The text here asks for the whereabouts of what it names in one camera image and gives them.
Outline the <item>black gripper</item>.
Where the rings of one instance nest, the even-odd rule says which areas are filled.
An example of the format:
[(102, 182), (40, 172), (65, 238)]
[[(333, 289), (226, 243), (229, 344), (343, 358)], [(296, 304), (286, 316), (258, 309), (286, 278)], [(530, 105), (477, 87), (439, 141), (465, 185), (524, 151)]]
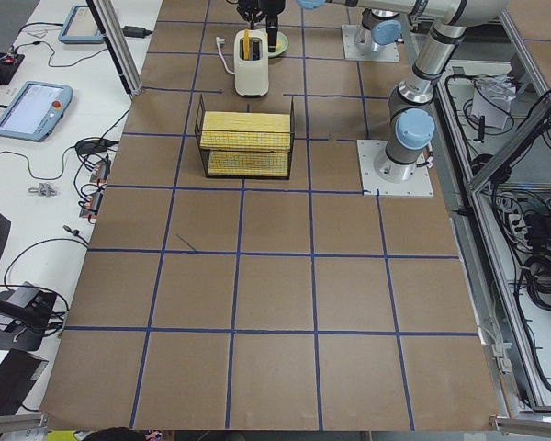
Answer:
[(268, 51), (274, 53), (278, 37), (278, 15), (285, 10), (285, 0), (259, 0), (258, 6), (266, 17)]

